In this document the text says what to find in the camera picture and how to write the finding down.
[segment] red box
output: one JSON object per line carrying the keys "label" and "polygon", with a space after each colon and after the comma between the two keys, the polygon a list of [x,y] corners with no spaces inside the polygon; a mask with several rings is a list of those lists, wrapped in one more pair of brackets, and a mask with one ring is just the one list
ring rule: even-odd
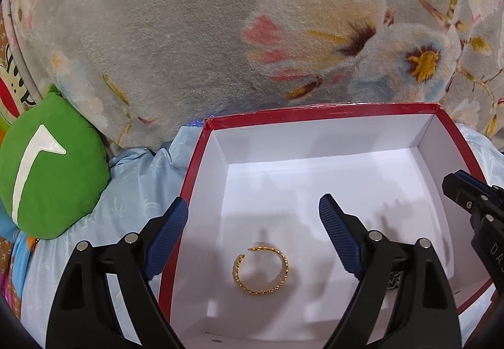
{"label": "red box", "polygon": [[[466,141],[438,104],[319,105],[206,121],[180,195],[189,220],[163,272],[159,304],[187,349],[323,347],[357,285],[318,217],[333,195],[347,214],[392,241],[429,238],[459,312],[491,285],[470,241],[469,215],[443,195],[459,169],[484,181]],[[255,296],[289,260],[274,294]],[[394,303],[387,293],[371,341],[383,336]]]}

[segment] light blue fabric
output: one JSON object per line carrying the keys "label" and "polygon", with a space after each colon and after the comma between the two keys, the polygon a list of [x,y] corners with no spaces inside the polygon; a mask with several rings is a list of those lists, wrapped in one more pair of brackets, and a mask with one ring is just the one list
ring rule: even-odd
{"label": "light blue fabric", "polygon": [[[148,220],[168,209],[180,194],[200,127],[182,127],[169,149],[156,155],[146,148],[124,151],[109,163],[111,180],[93,212],[54,240],[40,241],[30,264],[23,292],[21,322],[45,347],[49,312],[65,265],[81,240],[93,246],[116,243],[128,232],[140,232]],[[150,285],[157,296],[161,276]],[[109,276],[110,294],[124,337],[138,342],[117,278]]]}
{"label": "light blue fabric", "polygon": [[14,243],[18,231],[18,226],[12,221],[0,200],[0,236],[4,240]]}
{"label": "light blue fabric", "polygon": [[486,182],[504,188],[504,155],[484,135],[462,124],[457,127],[478,160]]}
{"label": "light blue fabric", "polygon": [[28,236],[19,230],[14,248],[12,250],[12,284],[18,296],[23,295],[23,287],[27,275],[28,261],[30,260],[31,250],[28,247]]}

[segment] metal screw head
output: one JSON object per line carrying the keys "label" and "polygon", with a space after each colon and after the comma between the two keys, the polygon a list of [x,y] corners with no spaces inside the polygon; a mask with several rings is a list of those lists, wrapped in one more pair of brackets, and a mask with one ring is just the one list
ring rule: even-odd
{"label": "metal screw head", "polygon": [[87,247],[89,246],[89,242],[87,241],[80,241],[77,244],[77,251],[84,251]]}
{"label": "metal screw head", "polygon": [[126,243],[135,243],[138,240],[138,234],[135,232],[130,232],[128,235],[124,237],[124,241]]}
{"label": "metal screw head", "polygon": [[383,234],[380,231],[370,231],[369,238],[372,241],[381,241],[383,239]]}
{"label": "metal screw head", "polygon": [[427,238],[420,238],[420,241],[418,241],[420,246],[422,248],[430,248],[432,246],[432,243]]}

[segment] floral blanket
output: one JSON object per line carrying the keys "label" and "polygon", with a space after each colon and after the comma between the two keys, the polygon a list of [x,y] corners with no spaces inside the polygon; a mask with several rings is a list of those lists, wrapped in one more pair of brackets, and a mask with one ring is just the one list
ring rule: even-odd
{"label": "floral blanket", "polygon": [[362,101],[440,102],[503,148],[502,14],[502,0],[3,1],[35,102],[55,83],[111,142],[151,148],[209,114]]}
{"label": "floral blanket", "polygon": [[12,222],[0,201],[0,293],[18,319],[28,261],[35,245],[35,238]]}

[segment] open ring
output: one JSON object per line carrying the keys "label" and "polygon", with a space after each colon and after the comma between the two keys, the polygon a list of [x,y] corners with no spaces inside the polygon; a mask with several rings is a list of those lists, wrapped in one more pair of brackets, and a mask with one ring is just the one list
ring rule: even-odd
{"label": "open ring", "polygon": [[249,294],[253,294],[253,295],[272,294],[273,292],[275,292],[278,289],[280,289],[280,287],[285,283],[285,281],[287,280],[287,277],[289,276],[289,262],[287,261],[287,258],[285,257],[285,255],[280,250],[277,250],[276,248],[272,248],[272,247],[258,246],[258,247],[250,248],[250,251],[252,251],[252,252],[256,252],[256,251],[271,251],[271,252],[276,253],[282,259],[282,266],[285,266],[284,276],[282,277],[282,279],[280,280],[280,282],[278,283],[278,285],[276,285],[274,288],[271,288],[269,290],[266,290],[266,291],[263,291],[263,292],[257,292],[257,291],[248,289],[245,285],[243,285],[241,283],[240,276],[238,275],[238,271],[240,269],[241,261],[243,261],[243,259],[245,258],[245,254],[242,253],[241,255],[238,255],[238,257],[236,258],[236,261],[234,263],[234,266],[233,266],[233,279],[236,282],[236,284],[241,289],[243,289],[245,292],[248,292]]}

